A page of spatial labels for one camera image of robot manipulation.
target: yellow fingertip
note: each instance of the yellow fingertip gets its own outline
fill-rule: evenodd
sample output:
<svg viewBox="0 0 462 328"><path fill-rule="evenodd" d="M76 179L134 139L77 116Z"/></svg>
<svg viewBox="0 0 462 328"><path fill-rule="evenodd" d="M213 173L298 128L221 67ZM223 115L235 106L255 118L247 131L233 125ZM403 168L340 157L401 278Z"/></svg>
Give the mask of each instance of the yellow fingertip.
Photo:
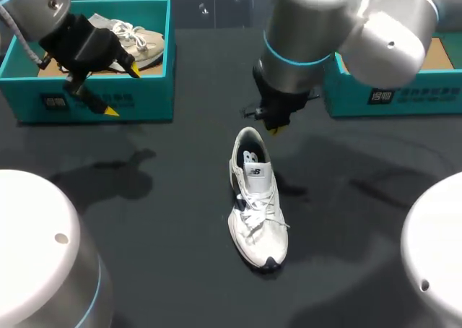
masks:
<svg viewBox="0 0 462 328"><path fill-rule="evenodd" d="M136 62L133 62L131 65L131 70L138 76L141 77L141 74L139 73L138 66L136 65Z"/></svg>
<svg viewBox="0 0 462 328"><path fill-rule="evenodd" d="M117 113L117 111L115 111L114 109L112 109L110 106L108 106L106 108L106 110L104 111L104 114L105 115L108 115L108 116L115 116L115 117L119 117L120 115Z"/></svg>
<svg viewBox="0 0 462 328"><path fill-rule="evenodd" d="M270 129L269 130L269 133L271 135L278 135L284 128L286 128L286 126L282 126L282 127L277 127L275 129Z"/></svg>

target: shoe box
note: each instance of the shoe box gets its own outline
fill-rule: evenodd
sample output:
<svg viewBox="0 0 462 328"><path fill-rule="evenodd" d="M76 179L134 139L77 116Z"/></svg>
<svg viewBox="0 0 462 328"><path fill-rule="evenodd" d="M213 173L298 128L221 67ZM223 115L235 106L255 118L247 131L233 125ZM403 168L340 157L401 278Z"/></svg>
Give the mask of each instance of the shoe box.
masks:
<svg viewBox="0 0 462 328"><path fill-rule="evenodd" d="M323 94L332 117L462 113L462 33L437 33L415 80L395 90L361 84L338 53L325 65Z"/></svg>
<svg viewBox="0 0 462 328"><path fill-rule="evenodd" d="M99 115L64 92L67 75L55 61L41 71L13 38L0 68L0 90L17 120L26 124L171 121L176 45L170 0L73 1L71 12L86 17L98 13L162 33L162 63L142 70L140 79L109 71L88 77L85 85L120 117ZM31 48L39 57L45 55L38 44Z"/></svg>

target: shoe sole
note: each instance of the shoe sole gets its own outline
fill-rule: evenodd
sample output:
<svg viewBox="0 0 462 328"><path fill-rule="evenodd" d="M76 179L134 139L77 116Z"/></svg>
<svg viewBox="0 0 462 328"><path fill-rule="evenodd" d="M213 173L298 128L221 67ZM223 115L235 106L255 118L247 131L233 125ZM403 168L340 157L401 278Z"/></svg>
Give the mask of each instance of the shoe sole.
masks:
<svg viewBox="0 0 462 328"><path fill-rule="evenodd" d="M138 69L141 71L143 69L148 69L151 66L156 66L163 60L164 53L160 53L157 56L152 57L151 59L147 59L146 61L141 61L137 62L136 65L138 66ZM125 70L122 68L122 66L114 62L109 66L109 70L113 70L118 73L125 73Z"/></svg>
<svg viewBox="0 0 462 328"><path fill-rule="evenodd" d="M234 190L234 185L232 184L232 175L233 175L233 171L232 171L232 163L230 161L230 183L231 183L231 187L233 188ZM245 252L241 249L239 243L237 242L237 239L236 239L236 235L235 235L235 232L234 232L234 227L232 225L232 212L230 214L230 216L228 217L228 228L230 229L230 234L231 234L231 238L232 240L234 241L234 245L236 246L236 249L239 251L240 255L242 256L242 258L244 258L244 260L247 261L247 263L252 267L254 268L255 270L258 270L258 271L268 271L268 272L272 272L272 271L275 271L275 270L278 270L282 264L279 264L279 263L276 263L274 262L275 264L277 264L275 267L272 267L272 268L268 268L265 265L263 266L260 266L260 265L257 265L255 263L253 263L248 257L247 255L245 254Z"/></svg>

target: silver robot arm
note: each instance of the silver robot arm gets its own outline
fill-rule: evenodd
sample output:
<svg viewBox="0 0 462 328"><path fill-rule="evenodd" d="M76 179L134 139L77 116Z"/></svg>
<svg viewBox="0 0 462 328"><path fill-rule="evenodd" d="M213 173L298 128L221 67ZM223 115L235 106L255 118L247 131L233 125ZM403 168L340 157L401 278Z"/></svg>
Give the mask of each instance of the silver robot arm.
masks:
<svg viewBox="0 0 462 328"><path fill-rule="evenodd" d="M274 114L300 108L302 96L322 83L334 52L365 85L410 83L433 33L462 30L461 14L462 0L277 0L254 69L263 101L256 118L265 121L265 109L275 118L267 128L288 124L288 117ZM280 99L297 106L285 107Z"/></svg>
<svg viewBox="0 0 462 328"><path fill-rule="evenodd" d="M0 20L8 25L27 55L45 69L55 59L69 71L65 91L81 100L93 113L118 114L85 88L92 72L107 69L117 61L132 77L140 77L135 58L128 54L117 35L95 28L83 15L69 12L71 0L0 0ZM45 57L38 57L28 45L38 42Z"/></svg>
<svg viewBox="0 0 462 328"><path fill-rule="evenodd" d="M11 15L27 41L39 41L61 26L69 13L71 0L0 0L0 5Z"/></svg>

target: white sneaker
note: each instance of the white sneaker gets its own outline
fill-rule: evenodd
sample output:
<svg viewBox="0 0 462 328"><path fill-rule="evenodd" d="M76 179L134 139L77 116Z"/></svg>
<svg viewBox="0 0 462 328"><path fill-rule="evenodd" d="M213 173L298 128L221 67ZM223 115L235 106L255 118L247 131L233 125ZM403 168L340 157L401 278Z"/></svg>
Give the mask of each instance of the white sneaker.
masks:
<svg viewBox="0 0 462 328"><path fill-rule="evenodd" d="M237 249L254 267L271 270L285 259L289 243L276 179L260 134L238 134L230 161L235 205L228 225Z"/></svg>
<svg viewBox="0 0 462 328"><path fill-rule="evenodd" d="M128 22L109 20L99 14L93 14L88 20L96 28L108 28L116 34L123 48L135 58L139 70L161 62L165 47L162 34L145 30L140 26L134 27ZM125 72L117 62L109 68Z"/></svg>

